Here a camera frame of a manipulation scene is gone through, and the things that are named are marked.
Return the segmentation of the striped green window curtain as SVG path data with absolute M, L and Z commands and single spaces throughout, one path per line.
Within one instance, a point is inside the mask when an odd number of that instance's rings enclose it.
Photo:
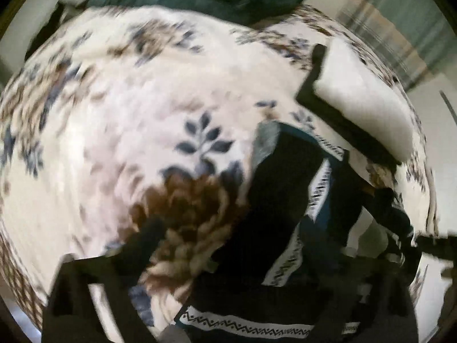
M 337 20 L 405 89 L 426 80 L 455 49 L 456 35 L 433 0 L 347 0 Z

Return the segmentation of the dark striped patterned sweater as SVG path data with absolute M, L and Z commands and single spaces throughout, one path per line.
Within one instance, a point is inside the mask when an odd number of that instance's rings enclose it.
M 328 305 L 321 277 L 353 259 L 396 263 L 408 287 L 418 255 L 391 189 L 284 123 L 258 125 L 252 158 L 246 212 L 175 318 L 187 342 L 308 342 Z

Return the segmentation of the black and white folded garment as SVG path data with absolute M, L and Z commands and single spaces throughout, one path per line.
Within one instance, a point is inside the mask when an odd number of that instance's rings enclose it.
M 296 100 L 374 163 L 394 168 L 413 154 L 407 106 L 343 39 L 314 46 Z

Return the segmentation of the floral fleece bed blanket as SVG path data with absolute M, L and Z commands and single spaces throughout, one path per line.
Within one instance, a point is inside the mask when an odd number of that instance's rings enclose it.
M 343 39 L 407 106 L 411 158 L 372 162 L 297 92 L 314 46 Z M 431 214 L 425 137 L 396 74 L 309 5 L 255 28 L 167 9 L 90 8 L 52 34 L 1 93 L 1 277 L 42 334 L 63 258 L 116 254 L 151 218 L 166 226 L 128 290 L 155 342 L 187 342 L 175 318 L 247 209 L 258 125 L 309 133 L 375 189 L 414 235 Z M 103 286 L 89 286 L 108 342 L 124 342 Z

